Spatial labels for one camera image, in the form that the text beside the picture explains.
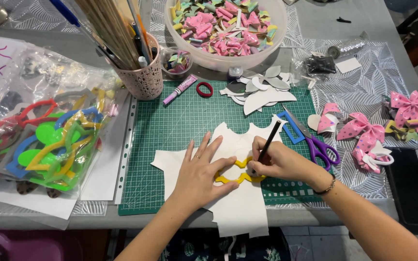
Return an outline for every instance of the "scissors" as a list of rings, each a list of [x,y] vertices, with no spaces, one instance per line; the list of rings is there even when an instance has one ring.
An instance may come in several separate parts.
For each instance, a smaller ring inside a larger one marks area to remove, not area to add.
[[[299,128],[299,130],[303,133],[307,145],[309,145],[309,152],[311,154],[311,160],[315,164],[317,164],[317,161],[315,160],[316,157],[321,158],[325,163],[325,170],[330,170],[331,164],[338,164],[340,163],[340,155],[338,155],[338,151],[336,151],[332,146],[324,143],[323,141],[320,141],[316,137],[314,137],[307,129],[304,127],[304,125],[291,113],[285,105],[283,105],[283,109],[288,113],[291,120],[294,122],[294,124]],[[327,149],[330,149],[333,151],[333,153],[336,156],[336,160],[332,160],[327,155]]]

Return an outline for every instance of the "small plastic cup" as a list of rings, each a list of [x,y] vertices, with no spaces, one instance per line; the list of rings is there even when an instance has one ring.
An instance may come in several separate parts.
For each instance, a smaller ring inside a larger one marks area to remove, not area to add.
[[[188,62],[188,67],[186,68],[186,70],[184,70],[182,72],[179,72],[179,73],[169,72],[168,70],[166,70],[165,66],[166,66],[167,62],[172,57],[172,55],[174,55],[175,53],[178,52],[178,50],[179,50],[178,47],[161,47],[161,53],[160,53],[161,68],[169,76],[169,78],[171,78],[173,80],[179,80],[179,79],[187,78],[189,76],[189,69],[193,65],[193,58],[191,56],[191,53],[187,53],[188,58],[189,58],[189,62]]]

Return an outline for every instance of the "scissors blade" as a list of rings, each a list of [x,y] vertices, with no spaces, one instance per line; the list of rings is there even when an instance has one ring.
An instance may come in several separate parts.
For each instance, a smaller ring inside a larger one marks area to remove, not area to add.
[[[298,128],[299,128],[299,130],[306,136],[306,137],[308,137],[308,138],[312,138],[312,135],[311,135],[311,133],[307,130],[307,128],[306,127],[304,127],[304,125],[298,120],[298,118],[296,118],[295,116],[294,116],[294,114],[291,112],[291,111],[289,111],[288,109],[287,109],[287,107],[285,106],[285,105],[283,105],[282,104],[282,106],[283,106],[283,109],[285,109],[285,111],[289,114],[289,116],[291,117],[291,119],[293,120],[293,122],[294,122],[294,124],[296,124],[296,126],[298,126]]]

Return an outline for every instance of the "purple scissors handle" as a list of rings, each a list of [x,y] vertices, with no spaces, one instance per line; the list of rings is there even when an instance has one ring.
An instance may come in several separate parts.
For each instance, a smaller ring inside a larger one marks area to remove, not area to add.
[[[309,145],[309,152],[311,154],[312,162],[317,164],[316,157],[321,158],[325,163],[325,170],[330,170],[330,164],[338,164],[340,163],[340,155],[338,155],[338,151],[336,151],[332,146],[318,140],[316,137],[311,135],[311,137],[306,137],[307,145]],[[327,149],[333,151],[336,156],[336,160],[332,160],[327,155]]]

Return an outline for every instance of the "black phone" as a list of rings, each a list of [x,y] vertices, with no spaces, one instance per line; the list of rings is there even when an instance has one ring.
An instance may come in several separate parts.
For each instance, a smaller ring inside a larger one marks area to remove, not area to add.
[[[418,157],[414,149],[387,148],[394,163],[386,166],[399,221],[418,224]]]

